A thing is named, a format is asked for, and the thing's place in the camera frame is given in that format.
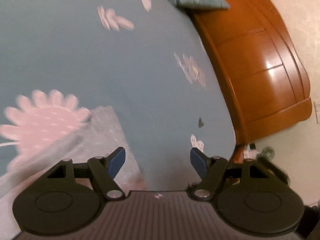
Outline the orange wooden headboard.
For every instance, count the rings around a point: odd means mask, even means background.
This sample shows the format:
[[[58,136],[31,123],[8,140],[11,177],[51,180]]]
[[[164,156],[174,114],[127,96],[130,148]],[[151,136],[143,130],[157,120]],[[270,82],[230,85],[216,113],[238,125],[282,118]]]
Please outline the orange wooden headboard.
[[[270,0],[226,1],[229,9],[191,19],[244,146],[310,118],[310,81]]]

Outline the white wall plug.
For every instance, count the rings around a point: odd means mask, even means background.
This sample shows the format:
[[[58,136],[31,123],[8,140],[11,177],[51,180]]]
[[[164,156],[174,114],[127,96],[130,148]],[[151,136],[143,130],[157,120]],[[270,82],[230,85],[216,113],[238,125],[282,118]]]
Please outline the white wall plug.
[[[243,150],[244,159],[255,159],[258,153],[255,143],[246,145]]]

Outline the grey sweatpants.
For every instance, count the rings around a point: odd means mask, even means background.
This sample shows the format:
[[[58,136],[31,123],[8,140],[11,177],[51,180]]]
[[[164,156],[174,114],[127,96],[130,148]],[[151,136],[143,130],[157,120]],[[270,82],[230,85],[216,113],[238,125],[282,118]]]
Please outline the grey sweatpants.
[[[108,156],[118,147],[127,148],[116,113],[111,106],[97,107],[89,120],[74,132],[64,135],[40,152],[21,155],[7,166],[1,176],[1,239],[12,239],[19,232],[12,213],[14,199],[27,186],[62,159],[84,163],[95,156]]]

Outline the teal floral bed sheet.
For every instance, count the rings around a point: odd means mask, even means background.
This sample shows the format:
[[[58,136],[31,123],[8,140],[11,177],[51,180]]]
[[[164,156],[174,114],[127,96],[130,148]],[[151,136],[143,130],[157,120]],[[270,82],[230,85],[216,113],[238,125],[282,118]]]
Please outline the teal floral bed sheet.
[[[232,122],[190,18],[167,0],[1,0],[1,176],[111,106],[124,190],[198,180],[193,146],[231,157]]]

